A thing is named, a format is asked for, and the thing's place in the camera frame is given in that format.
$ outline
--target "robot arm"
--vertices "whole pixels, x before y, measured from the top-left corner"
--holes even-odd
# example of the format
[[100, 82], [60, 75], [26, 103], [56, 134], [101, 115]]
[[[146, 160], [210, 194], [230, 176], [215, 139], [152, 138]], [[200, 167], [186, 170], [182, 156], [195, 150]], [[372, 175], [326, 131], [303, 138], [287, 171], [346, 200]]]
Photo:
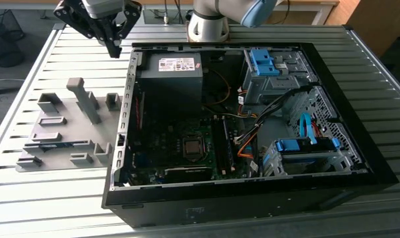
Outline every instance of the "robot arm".
[[194, 42], [219, 42], [228, 37], [226, 18], [246, 27], [258, 27], [282, 0], [195, 0], [188, 24]]
[[[121, 39], [140, 16], [142, 5], [131, 0], [61, 0], [55, 16], [88, 39], [95, 37], [107, 47], [109, 57], [119, 58]], [[117, 13], [125, 20], [116, 25]]]
[[[282, 0], [194, 0], [188, 38], [194, 42], [220, 42], [228, 37], [226, 17], [246, 27], [257, 27], [267, 19]], [[125, 16], [116, 25], [116, 16]], [[55, 16], [87, 38], [95, 37], [107, 47], [109, 57], [119, 58], [121, 39], [140, 16], [142, 5], [131, 0], [61, 0]]]

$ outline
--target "metal worktable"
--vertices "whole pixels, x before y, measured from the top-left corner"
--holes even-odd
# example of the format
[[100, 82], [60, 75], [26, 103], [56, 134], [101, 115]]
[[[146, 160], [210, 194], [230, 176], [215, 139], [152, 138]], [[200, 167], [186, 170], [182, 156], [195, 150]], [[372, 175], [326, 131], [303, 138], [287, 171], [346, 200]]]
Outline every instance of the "metal worktable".
[[[83, 77], [96, 97], [123, 94], [131, 42], [182, 42], [184, 27], [135, 27], [120, 59], [71, 28], [53, 30], [0, 126], [0, 235], [120, 237], [400, 237], [400, 183], [331, 210], [261, 219], [132, 230], [100, 208], [105, 168], [17, 173], [14, 162], [39, 115], [36, 99], [72, 97], [67, 78]], [[313, 42], [400, 180], [400, 86], [354, 32], [342, 27], [231, 27], [231, 41]]]

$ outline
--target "blue plastic latch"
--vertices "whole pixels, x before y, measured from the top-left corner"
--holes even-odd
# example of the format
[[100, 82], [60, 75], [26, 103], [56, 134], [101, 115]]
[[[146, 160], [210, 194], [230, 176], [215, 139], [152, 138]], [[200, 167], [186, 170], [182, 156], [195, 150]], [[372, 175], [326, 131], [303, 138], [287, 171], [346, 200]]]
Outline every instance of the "blue plastic latch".
[[338, 139], [337, 139], [337, 138], [333, 138], [331, 141], [333, 141], [333, 145], [334, 145], [334, 147], [338, 149], [339, 146], [341, 146]]
[[299, 150], [297, 140], [279, 140], [282, 143], [283, 151], [297, 151]]
[[270, 155], [267, 154], [265, 159], [263, 159], [263, 165], [266, 164], [266, 161], [269, 160], [269, 158], [270, 158]]
[[282, 149], [281, 143], [277, 142], [275, 145], [277, 145], [277, 151], [278, 151], [278, 152], [282, 151], [283, 149]]
[[311, 118], [307, 113], [302, 113], [299, 116], [299, 137], [309, 137], [310, 138], [310, 143], [315, 144], [318, 143], [314, 134], [313, 134], [313, 128], [311, 128]]
[[258, 76], [278, 76], [279, 70], [274, 68], [273, 57], [267, 50], [250, 50], [251, 62]]

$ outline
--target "ram slot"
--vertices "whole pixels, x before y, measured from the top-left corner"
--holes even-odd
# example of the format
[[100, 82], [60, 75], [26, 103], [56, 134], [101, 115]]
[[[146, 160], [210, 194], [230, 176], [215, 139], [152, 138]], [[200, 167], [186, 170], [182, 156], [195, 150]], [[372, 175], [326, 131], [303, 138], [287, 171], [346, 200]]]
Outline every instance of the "ram slot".
[[224, 117], [216, 116], [211, 120], [211, 134], [214, 143], [215, 162], [218, 172], [227, 175], [234, 169], [232, 146]]

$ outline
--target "sticker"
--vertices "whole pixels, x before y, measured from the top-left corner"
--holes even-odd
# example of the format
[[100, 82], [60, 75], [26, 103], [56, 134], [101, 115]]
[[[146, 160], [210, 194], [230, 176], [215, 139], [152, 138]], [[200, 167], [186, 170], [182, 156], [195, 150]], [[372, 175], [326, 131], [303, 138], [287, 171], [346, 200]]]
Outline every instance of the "sticker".
[[57, 146], [56, 145], [41, 145], [41, 147], [44, 147], [44, 148], [56, 148]]
[[283, 64], [283, 63], [275, 63], [274, 66], [275, 66], [277, 68], [287, 68], [287, 67], [286, 67], [286, 64]]
[[187, 219], [200, 219], [204, 216], [204, 207], [186, 208]]
[[241, 105], [245, 104], [245, 98], [243, 98], [242, 96], [238, 96], [238, 103], [239, 103]]
[[258, 165], [254, 163], [254, 161], [251, 161], [250, 162], [250, 167], [251, 167], [251, 169], [254, 170], [254, 172], [257, 172], [258, 171]]
[[194, 58], [162, 58], [159, 60], [159, 72], [194, 70]]

